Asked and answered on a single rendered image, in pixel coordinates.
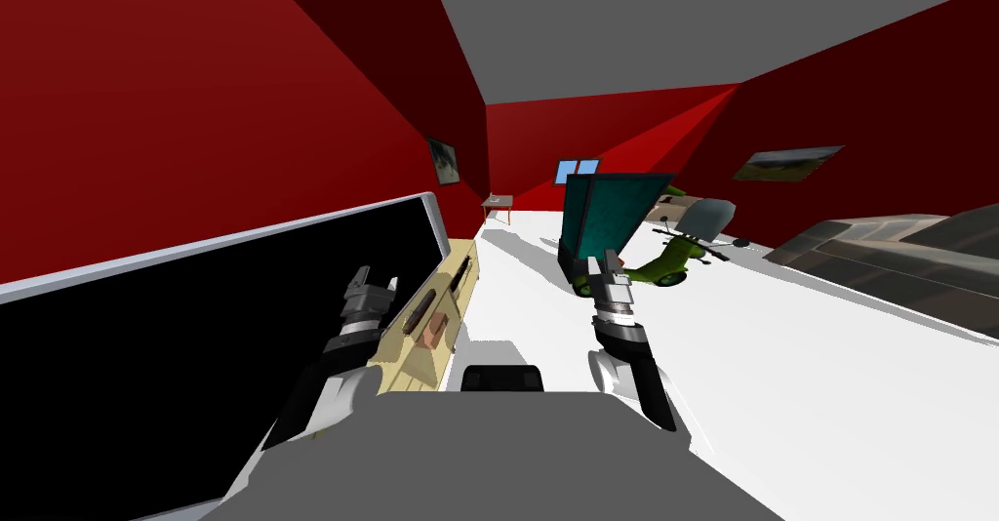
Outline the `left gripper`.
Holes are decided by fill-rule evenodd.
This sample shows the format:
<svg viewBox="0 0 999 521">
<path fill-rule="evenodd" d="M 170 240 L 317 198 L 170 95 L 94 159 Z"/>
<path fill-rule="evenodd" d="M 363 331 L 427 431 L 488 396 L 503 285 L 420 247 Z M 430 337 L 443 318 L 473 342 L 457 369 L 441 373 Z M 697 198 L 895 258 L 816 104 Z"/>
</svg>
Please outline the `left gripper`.
<svg viewBox="0 0 999 521">
<path fill-rule="evenodd" d="M 361 266 L 344 292 L 344 307 L 340 314 L 344 326 L 378 326 L 388 311 L 398 290 L 398 277 L 392 277 L 385 287 L 367 284 L 368 265 Z"/>
</svg>

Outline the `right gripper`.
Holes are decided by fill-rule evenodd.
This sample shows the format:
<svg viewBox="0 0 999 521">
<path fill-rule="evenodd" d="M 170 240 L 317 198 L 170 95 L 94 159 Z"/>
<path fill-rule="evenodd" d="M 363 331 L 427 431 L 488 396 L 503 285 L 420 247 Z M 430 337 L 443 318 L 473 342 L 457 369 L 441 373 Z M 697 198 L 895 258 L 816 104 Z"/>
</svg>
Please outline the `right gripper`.
<svg viewBox="0 0 999 521">
<path fill-rule="evenodd" d="M 631 279 L 620 272 L 620 258 L 614 250 L 603 251 L 603 267 L 606 273 L 602 273 L 598 260 L 586 260 L 585 263 L 596 317 L 632 318 Z"/>
</svg>

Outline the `green scooter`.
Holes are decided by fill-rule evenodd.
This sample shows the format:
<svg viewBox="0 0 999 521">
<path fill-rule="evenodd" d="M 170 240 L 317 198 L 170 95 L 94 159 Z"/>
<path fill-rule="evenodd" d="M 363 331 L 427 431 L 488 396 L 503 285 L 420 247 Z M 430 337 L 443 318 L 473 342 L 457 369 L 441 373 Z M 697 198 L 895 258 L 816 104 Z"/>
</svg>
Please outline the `green scooter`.
<svg viewBox="0 0 999 521">
<path fill-rule="evenodd" d="M 730 261 L 730 257 L 717 251 L 713 241 L 733 220 L 736 205 L 722 199 L 690 197 L 672 185 L 666 186 L 660 194 L 660 203 L 671 206 L 674 199 L 679 200 L 679 206 L 684 211 L 673 228 L 668 226 L 668 215 L 659 217 L 662 227 L 655 232 L 669 237 L 663 243 L 661 253 L 637 268 L 627 268 L 619 260 L 618 267 L 631 280 L 657 287 L 672 287 L 688 279 L 690 260 L 698 260 L 705 265 L 709 264 L 708 256 Z"/>
</svg>

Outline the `brown box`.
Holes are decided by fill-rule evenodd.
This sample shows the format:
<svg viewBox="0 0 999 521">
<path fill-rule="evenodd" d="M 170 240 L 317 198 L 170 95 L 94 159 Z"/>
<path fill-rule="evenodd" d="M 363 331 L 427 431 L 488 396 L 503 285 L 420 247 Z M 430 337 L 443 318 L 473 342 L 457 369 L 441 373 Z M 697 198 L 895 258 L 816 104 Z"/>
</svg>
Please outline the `brown box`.
<svg viewBox="0 0 999 521">
<path fill-rule="evenodd" d="M 419 338 L 419 345 L 427 349 L 436 349 L 447 331 L 449 316 L 445 312 L 435 312 L 426 323 Z"/>
</svg>

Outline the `beige low cabinet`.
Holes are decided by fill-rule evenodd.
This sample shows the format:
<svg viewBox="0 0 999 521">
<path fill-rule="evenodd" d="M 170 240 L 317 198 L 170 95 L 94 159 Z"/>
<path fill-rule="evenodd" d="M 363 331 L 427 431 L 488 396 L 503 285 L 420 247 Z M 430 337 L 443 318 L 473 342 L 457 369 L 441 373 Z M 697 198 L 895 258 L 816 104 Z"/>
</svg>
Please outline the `beige low cabinet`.
<svg viewBox="0 0 999 521">
<path fill-rule="evenodd" d="M 463 277 L 460 288 L 452 293 L 450 283 L 465 256 L 471 256 L 470 267 Z M 446 370 L 456 351 L 456 345 L 463 325 L 465 312 L 470 304 L 474 286 L 478 280 L 478 253 L 473 239 L 452 239 L 450 253 L 433 275 L 417 290 L 406 304 L 397 320 L 388 327 L 380 340 L 370 366 L 381 369 L 379 392 L 390 391 L 436 391 L 446 384 Z M 423 294 L 436 290 L 433 305 L 426 311 L 417 328 L 408 336 L 403 326 L 411 312 L 420 302 Z M 419 345 L 420 334 L 431 315 L 445 312 L 449 324 L 444 338 L 436 349 Z"/>
</svg>

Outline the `blue window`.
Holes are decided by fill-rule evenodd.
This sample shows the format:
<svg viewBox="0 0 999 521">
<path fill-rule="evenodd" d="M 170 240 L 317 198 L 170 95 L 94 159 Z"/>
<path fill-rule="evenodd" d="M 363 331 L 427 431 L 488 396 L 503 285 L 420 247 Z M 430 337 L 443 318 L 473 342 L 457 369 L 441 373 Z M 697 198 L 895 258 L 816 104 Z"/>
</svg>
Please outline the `blue window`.
<svg viewBox="0 0 999 521">
<path fill-rule="evenodd" d="M 553 185 L 566 185 L 568 176 L 593 174 L 600 165 L 599 159 L 561 160 L 558 162 Z"/>
</svg>

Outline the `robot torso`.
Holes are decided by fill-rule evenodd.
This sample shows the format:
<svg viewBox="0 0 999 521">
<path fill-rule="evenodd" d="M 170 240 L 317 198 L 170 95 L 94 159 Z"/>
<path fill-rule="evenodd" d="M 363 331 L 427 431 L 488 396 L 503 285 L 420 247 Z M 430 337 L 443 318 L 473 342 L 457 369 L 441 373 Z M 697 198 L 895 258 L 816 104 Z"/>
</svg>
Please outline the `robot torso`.
<svg viewBox="0 0 999 521">
<path fill-rule="evenodd" d="M 599 392 L 388 392 L 263 452 L 202 521 L 781 521 Z"/>
</svg>

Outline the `grey brown sofa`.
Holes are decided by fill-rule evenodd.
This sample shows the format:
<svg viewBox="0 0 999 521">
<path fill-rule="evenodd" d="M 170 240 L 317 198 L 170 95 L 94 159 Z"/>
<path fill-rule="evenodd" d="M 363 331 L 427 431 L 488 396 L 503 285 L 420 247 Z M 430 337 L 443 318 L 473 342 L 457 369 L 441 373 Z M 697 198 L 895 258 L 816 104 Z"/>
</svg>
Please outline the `grey brown sofa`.
<svg viewBox="0 0 999 521">
<path fill-rule="evenodd" d="M 999 340 L 999 203 L 952 217 L 825 220 L 765 258 Z"/>
</svg>

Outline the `dark framed wall picture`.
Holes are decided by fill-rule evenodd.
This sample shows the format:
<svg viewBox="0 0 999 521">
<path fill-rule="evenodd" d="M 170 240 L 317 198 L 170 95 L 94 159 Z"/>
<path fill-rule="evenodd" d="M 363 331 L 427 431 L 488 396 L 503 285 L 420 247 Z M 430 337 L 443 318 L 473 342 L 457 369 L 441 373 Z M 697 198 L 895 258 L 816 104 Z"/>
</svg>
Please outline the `dark framed wall picture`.
<svg viewBox="0 0 999 521">
<path fill-rule="evenodd" d="M 436 183 L 446 186 L 460 182 L 460 173 L 455 149 L 440 140 L 426 136 Z"/>
</svg>

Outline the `landscape wall picture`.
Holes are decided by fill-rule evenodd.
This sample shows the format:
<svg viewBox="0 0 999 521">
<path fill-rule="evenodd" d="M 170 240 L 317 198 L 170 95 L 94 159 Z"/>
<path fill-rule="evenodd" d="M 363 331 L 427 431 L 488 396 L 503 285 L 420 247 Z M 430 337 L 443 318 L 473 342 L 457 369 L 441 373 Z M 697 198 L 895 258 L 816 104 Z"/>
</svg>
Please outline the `landscape wall picture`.
<svg viewBox="0 0 999 521">
<path fill-rule="evenodd" d="M 799 182 L 843 146 L 756 152 L 733 175 L 735 180 Z"/>
</svg>

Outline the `black television with silver frame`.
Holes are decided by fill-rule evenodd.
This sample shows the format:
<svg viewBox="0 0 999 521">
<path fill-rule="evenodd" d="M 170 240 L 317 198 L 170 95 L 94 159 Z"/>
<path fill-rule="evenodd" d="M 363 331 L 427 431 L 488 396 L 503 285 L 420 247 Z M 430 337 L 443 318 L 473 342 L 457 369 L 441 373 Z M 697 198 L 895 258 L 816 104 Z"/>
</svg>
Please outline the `black television with silver frame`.
<svg viewBox="0 0 999 521">
<path fill-rule="evenodd" d="M 388 325 L 449 251 L 425 192 L 0 286 L 0 521 L 132 521 L 219 498 L 356 273 Z"/>
</svg>

